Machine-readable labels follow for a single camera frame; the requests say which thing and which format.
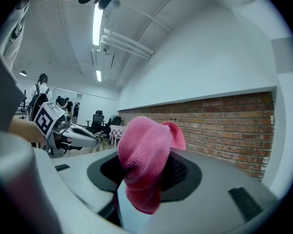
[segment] backpack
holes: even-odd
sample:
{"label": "backpack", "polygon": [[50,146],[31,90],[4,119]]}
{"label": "backpack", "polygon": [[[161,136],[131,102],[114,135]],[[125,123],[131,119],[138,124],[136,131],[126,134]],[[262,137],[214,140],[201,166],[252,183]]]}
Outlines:
{"label": "backpack", "polygon": [[44,102],[48,102],[48,93],[50,89],[48,88],[45,93],[40,93],[39,91],[39,85],[35,84],[36,86],[36,91],[33,99],[31,102],[28,104],[28,110],[29,110],[29,117],[28,120],[34,121],[37,112],[39,111],[40,107]]}

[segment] floor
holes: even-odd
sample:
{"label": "floor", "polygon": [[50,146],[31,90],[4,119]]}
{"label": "floor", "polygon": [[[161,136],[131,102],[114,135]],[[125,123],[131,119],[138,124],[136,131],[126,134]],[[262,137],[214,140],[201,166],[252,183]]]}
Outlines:
{"label": "floor", "polygon": [[64,155],[64,157],[73,157],[73,156],[79,156],[79,155],[85,155],[85,154],[91,154],[100,152],[103,150],[108,150],[114,148],[114,144],[112,145],[109,143],[108,138],[106,139],[99,139],[99,143],[95,147],[84,147],[81,150],[68,150],[67,153]]}

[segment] checkered tablecloth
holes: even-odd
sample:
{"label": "checkered tablecloth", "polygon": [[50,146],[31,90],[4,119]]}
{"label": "checkered tablecloth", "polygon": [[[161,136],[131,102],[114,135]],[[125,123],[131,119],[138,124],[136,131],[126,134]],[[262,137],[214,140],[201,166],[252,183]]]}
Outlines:
{"label": "checkered tablecloth", "polygon": [[126,127],[125,126],[115,126],[115,125],[110,125],[111,132],[109,133],[110,137],[122,137]]}

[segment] table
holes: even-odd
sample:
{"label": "table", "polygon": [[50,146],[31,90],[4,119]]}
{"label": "table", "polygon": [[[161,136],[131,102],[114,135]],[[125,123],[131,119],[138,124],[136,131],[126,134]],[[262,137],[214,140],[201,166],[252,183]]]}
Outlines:
{"label": "table", "polygon": [[116,147],[116,141],[117,141],[117,139],[120,139],[123,136],[123,134],[126,130],[126,127],[125,126],[110,125],[110,128],[111,128],[111,132],[109,133],[109,139],[112,138],[112,145],[113,145],[113,139],[115,138],[114,147]]}

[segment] brick wall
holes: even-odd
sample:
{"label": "brick wall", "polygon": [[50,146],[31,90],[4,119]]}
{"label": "brick wall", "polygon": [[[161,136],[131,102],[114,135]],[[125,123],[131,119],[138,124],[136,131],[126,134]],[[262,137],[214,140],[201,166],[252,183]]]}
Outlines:
{"label": "brick wall", "polygon": [[228,161],[247,174],[264,175],[272,147],[270,92],[122,110],[124,125],[137,116],[182,129],[187,150]]}

